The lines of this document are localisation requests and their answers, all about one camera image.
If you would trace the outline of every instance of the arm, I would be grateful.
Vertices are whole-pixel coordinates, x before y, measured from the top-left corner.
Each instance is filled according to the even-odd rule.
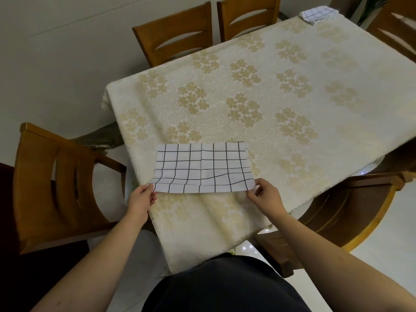
[[[415,311],[416,298],[396,282],[305,227],[287,213],[279,191],[259,178],[248,198],[282,233],[334,311]]]
[[[37,311],[106,311],[132,251],[157,199],[153,184],[138,187],[124,218],[33,308]]]

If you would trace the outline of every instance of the black shirt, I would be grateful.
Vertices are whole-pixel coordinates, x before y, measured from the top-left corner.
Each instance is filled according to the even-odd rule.
[[[308,311],[297,291],[272,267],[253,257],[222,254],[164,278],[142,312]]]

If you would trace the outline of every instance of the left hand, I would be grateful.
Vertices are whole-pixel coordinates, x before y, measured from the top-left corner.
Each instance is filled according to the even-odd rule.
[[[154,184],[139,186],[128,198],[126,215],[136,218],[141,225],[146,223],[147,211],[157,200],[157,192],[153,193],[153,187]]]

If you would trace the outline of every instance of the cream tablecloth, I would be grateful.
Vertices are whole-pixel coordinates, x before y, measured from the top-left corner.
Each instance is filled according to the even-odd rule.
[[[110,83],[140,183],[160,143],[247,141],[291,211],[416,135],[416,65],[343,16],[293,18]],[[172,273],[269,224],[242,193],[159,194]]]

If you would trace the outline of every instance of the folded cloth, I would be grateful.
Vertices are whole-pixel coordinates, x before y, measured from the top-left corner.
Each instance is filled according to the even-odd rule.
[[[300,12],[299,15],[304,21],[315,25],[337,16],[338,10],[332,9],[329,6],[318,6],[313,9]]]

